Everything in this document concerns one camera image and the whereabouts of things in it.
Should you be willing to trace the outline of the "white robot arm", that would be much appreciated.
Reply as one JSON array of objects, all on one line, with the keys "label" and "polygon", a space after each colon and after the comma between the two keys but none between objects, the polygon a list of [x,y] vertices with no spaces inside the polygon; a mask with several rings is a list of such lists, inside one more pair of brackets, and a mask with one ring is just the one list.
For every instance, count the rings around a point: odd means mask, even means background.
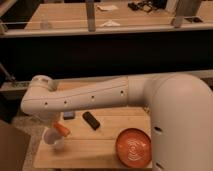
[{"label": "white robot arm", "polygon": [[153,171],[213,171],[213,90],[194,75],[128,75],[64,91],[37,75],[21,101],[46,123],[58,112],[121,106],[150,109]]}]

